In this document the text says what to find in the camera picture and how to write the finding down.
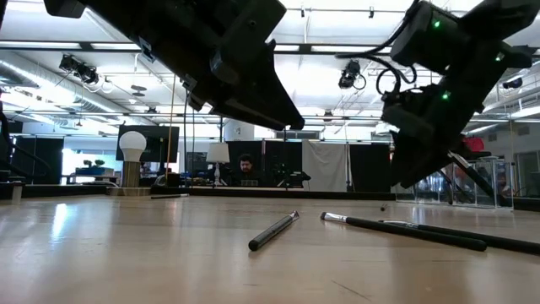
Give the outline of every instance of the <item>silver ferrule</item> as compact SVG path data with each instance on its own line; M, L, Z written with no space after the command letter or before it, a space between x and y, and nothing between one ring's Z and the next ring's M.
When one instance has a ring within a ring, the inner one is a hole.
M339 214L331 214L326 212L324 214L324 220L334 220L334 221L340 221L342 223L347 223L347 216L339 215Z
M419 227L418 224L409 223L409 222L401 221L401 220L384 220L383 223L392 224L392 225L400 225L400 226L404 226L404 227L408 227L408 228L418 228Z
M293 218L293 221L295 221L295 220L297 220L297 219L300 218L300 214L299 214L298 211L296 211L296 210L293 211L292 214L289 214L289 216Z

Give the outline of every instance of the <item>table surface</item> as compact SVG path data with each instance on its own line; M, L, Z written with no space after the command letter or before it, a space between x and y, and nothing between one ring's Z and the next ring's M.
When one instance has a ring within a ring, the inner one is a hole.
M540 214L309 199L71 197L0 206L0 302L538 303L540 258L319 220L322 211L540 242ZM247 243L292 210L259 252Z
M251 190L251 191L305 191L304 188L290 187L285 189L284 187L229 187L229 186L193 186L194 189L218 189L218 190Z
M62 177L98 177L98 178L118 178L118 176L87 176L87 175L80 175L80 174L73 174L73 175L62 175Z

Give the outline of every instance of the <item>round light bulb lamp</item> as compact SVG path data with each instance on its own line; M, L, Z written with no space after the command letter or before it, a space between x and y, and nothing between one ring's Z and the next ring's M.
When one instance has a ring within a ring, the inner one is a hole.
M118 141L124 154L121 170L122 187L138 187L141 176L141 155L146 149L146 138L139 132L125 132Z

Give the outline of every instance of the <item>table lamp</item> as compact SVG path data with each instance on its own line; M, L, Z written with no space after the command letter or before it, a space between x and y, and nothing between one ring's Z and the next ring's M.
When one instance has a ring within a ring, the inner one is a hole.
M219 163L230 162L229 145L227 143L211 143L206 155L206 161L216 163L214 186L219 186L221 184L227 186L227 184L223 182L219 176Z
M121 170L122 187L138 187L141 176L141 155L146 149L146 138L139 132L129 131L120 137L124 164Z

